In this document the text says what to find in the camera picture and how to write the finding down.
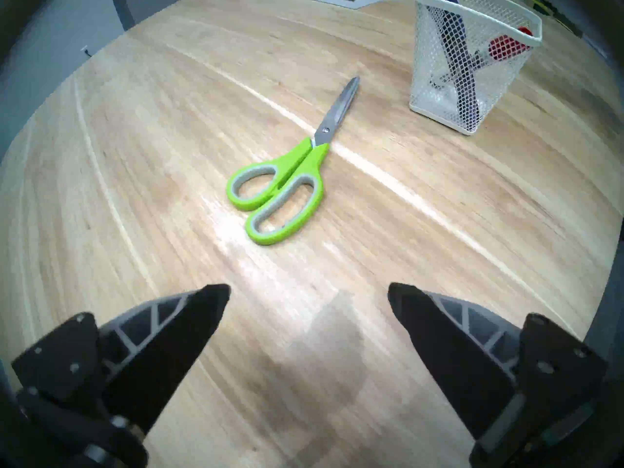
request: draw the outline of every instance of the green scissors handle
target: green scissors handle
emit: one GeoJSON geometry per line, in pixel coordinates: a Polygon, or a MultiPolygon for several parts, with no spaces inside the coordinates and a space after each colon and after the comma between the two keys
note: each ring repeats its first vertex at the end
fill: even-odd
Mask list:
{"type": "Polygon", "coordinates": [[[307,137],[287,154],[243,167],[232,176],[226,190],[232,204],[244,211],[256,210],[245,223],[245,230],[254,242],[273,245],[292,235],[308,221],[323,199],[323,180],[319,169],[329,149],[329,144],[313,148],[307,137]],[[241,198],[238,194],[241,185],[263,174],[274,174],[268,186],[252,198],[241,198]],[[303,209],[281,228],[267,233],[259,231],[260,223],[280,209],[297,188],[305,184],[312,186],[313,191],[303,209]]]}

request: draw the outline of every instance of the wood grain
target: wood grain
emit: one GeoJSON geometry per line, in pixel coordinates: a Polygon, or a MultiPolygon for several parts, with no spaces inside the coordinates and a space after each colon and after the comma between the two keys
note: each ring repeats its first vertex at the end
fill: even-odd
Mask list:
{"type": "Polygon", "coordinates": [[[151,466],[467,466],[472,439],[385,299],[392,281],[543,313],[582,337],[624,212],[611,71],[555,22],[479,131],[411,112],[414,4],[183,0],[109,44],[0,170],[0,354],[228,283],[221,326],[150,433],[151,466]],[[230,174],[358,94],[326,196],[260,247],[230,174]]]}

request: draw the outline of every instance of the scissors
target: scissors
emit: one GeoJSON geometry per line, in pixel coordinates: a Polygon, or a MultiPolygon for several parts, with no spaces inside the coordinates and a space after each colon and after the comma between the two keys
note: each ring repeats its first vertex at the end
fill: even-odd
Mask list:
{"type": "Polygon", "coordinates": [[[359,77],[353,77],[342,90],[338,100],[331,106],[314,137],[306,137],[299,145],[277,159],[242,167],[229,179],[226,186],[228,199],[243,211],[255,212],[247,218],[245,231],[259,245],[273,245],[295,233],[317,209],[323,199],[323,181],[319,168],[330,149],[330,140],[342,122],[360,84],[359,77]],[[264,174],[273,174],[271,182],[251,198],[241,198],[240,187],[250,179],[264,174]],[[262,233],[258,227],[274,212],[280,209],[301,185],[313,187],[310,199],[303,209],[281,228],[262,233]]]}

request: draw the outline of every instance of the red object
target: red object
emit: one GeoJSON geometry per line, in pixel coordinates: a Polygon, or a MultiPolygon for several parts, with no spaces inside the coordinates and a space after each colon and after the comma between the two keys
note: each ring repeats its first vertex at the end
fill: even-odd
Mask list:
{"type": "MultiPolygon", "coordinates": [[[[529,36],[533,36],[531,30],[525,26],[519,27],[518,30],[529,36]]],[[[501,35],[490,42],[487,51],[494,60],[502,61],[515,57],[528,49],[530,49],[530,46],[520,43],[518,40],[514,40],[509,35],[501,35]]]]}

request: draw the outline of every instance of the white mesh basket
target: white mesh basket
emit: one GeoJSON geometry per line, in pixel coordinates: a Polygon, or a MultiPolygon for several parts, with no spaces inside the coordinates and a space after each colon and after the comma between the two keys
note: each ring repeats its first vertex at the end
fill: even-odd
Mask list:
{"type": "Polygon", "coordinates": [[[469,136],[541,44],[542,20],[509,0],[457,1],[416,0],[409,107],[469,136]]]}

